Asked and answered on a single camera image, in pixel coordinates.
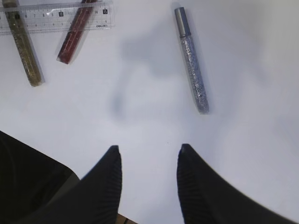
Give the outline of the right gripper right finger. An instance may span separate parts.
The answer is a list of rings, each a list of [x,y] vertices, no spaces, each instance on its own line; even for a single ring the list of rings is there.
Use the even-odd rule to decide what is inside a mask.
[[[186,224],[291,224],[217,174],[189,144],[177,163],[178,197]]]

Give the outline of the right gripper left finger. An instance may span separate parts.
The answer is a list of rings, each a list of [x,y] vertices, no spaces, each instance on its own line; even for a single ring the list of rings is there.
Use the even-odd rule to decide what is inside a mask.
[[[62,163],[21,145],[14,149],[20,224],[113,224],[122,190],[121,155],[111,146],[82,179]]]

